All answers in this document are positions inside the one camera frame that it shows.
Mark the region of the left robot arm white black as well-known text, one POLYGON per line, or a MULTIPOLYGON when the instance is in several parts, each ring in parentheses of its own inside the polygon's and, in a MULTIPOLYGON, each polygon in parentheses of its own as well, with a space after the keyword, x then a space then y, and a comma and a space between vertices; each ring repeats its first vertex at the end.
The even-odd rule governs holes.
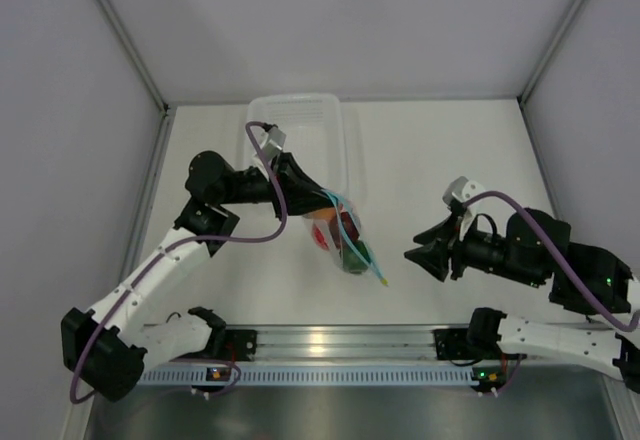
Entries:
POLYGON ((329 204, 323 187, 287 152, 242 171, 216 152, 201 152, 189 164, 185 188, 190 198, 153 253, 103 299, 63 317, 63 362, 73 374, 73 404, 90 398, 78 394, 81 383, 115 402, 159 365, 185 355, 210 360, 223 353, 226 323, 210 309, 192 307, 158 325, 149 318, 200 264, 239 240, 233 234, 239 218, 228 206, 269 204, 285 223, 329 204))

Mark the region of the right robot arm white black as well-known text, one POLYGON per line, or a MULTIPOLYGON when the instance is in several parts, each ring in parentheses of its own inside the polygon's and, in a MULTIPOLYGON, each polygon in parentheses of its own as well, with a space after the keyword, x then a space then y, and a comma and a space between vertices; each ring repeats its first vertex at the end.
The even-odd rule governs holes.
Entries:
POLYGON ((628 265, 601 247, 574 243, 571 227, 543 211, 528 209, 538 227, 532 229, 513 214, 504 234, 494 219, 489 228, 476 222, 462 229, 462 219, 450 214, 416 235, 406 260, 438 281, 457 280, 469 269, 492 274, 532 288, 551 286, 548 299, 563 309, 603 324, 603 329, 570 328, 534 322, 490 307, 478 307, 465 329, 467 351, 475 360, 542 357, 581 366, 639 390, 639 333, 612 326, 589 304, 570 280, 569 267, 586 289, 616 319, 639 309, 639 282, 628 265))

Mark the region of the fake dark red plum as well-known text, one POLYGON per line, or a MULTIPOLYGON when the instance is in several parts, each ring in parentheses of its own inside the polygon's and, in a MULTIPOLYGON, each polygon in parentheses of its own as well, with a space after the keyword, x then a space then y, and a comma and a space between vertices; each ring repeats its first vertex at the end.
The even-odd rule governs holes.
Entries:
POLYGON ((359 220, 345 208, 335 217, 335 239, 339 245, 345 245, 346 240, 356 244, 360 239, 359 220))

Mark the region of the fake orange peach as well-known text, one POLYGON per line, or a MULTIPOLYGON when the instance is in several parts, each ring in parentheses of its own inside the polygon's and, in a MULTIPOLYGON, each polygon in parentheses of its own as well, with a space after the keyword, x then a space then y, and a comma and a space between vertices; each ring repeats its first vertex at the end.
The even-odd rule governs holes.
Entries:
POLYGON ((315 221, 330 222, 337 215, 334 208, 324 208, 312 213, 315 221))

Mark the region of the fake red apple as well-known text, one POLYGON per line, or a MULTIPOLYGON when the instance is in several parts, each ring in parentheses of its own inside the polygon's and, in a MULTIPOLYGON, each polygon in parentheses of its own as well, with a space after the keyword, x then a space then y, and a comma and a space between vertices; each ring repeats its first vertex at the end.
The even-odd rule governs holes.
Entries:
POLYGON ((313 223, 311 236, 315 244, 323 251, 330 250, 330 232, 326 224, 313 223))

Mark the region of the clear zip top bag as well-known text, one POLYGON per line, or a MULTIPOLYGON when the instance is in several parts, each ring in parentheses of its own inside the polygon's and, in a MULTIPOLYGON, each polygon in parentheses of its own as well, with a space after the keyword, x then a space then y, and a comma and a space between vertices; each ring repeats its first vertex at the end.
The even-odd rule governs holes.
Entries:
POLYGON ((305 201, 302 218, 315 246, 343 273, 370 276, 388 287, 355 205, 326 188, 312 190, 305 201))

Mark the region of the fake green lime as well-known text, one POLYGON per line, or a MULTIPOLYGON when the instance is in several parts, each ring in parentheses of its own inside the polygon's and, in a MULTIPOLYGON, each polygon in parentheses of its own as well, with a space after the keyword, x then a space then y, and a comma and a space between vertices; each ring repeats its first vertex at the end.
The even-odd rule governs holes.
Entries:
POLYGON ((360 275, 369 270, 370 255, 366 244, 358 240, 353 243, 354 248, 345 246, 341 251, 343 270, 349 274, 360 275))

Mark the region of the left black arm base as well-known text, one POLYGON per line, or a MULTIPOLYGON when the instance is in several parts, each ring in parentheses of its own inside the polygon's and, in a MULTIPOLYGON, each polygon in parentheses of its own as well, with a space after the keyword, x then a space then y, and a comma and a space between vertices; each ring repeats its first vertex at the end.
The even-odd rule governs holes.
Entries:
POLYGON ((257 350, 258 332, 251 329, 227 329, 214 333, 198 358, 230 362, 250 361, 257 350))

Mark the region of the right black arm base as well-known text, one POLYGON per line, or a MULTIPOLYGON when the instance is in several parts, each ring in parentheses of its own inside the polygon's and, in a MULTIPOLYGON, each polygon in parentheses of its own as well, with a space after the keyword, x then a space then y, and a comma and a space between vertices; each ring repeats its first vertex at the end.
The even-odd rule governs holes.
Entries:
POLYGON ((484 360, 484 352, 467 341, 467 331, 467 328, 460 327, 434 330, 437 359, 462 367, 484 360))

